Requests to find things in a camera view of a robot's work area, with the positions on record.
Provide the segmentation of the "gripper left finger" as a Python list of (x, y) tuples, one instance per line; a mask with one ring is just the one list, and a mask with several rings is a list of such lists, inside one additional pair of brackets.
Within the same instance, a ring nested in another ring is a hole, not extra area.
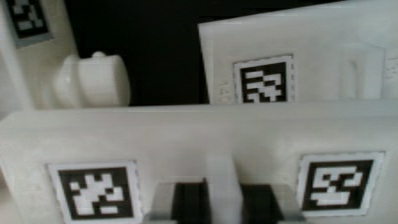
[(206, 179), (158, 184), (149, 221), (159, 224), (211, 224)]

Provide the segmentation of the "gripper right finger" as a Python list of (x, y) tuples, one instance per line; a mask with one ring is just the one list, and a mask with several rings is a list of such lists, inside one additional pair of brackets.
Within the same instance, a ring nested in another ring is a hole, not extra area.
[(305, 221), (293, 190), (284, 184), (241, 184), (243, 224), (293, 224)]

